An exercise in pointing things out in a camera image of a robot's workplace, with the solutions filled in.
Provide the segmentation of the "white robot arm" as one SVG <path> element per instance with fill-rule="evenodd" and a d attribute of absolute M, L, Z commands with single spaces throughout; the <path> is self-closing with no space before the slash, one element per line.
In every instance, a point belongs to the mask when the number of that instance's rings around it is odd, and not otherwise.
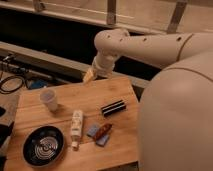
<path fill-rule="evenodd" d="M 122 56 L 160 69 L 144 89 L 137 119 L 142 171 L 213 171 L 213 33 L 96 34 L 89 82 Z"/>

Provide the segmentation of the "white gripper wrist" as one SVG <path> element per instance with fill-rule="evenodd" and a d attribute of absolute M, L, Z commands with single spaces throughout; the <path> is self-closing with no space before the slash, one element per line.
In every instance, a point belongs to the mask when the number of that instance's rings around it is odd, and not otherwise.
<path fill-rule="evenodd" d="M 115 67 L 115 58 L 112 56 L 96 55 L 93 62 L 92 68 L 89 68 L 83 77 L 84 83 L 89 83 L 100 77 L 109 77 Z"/>

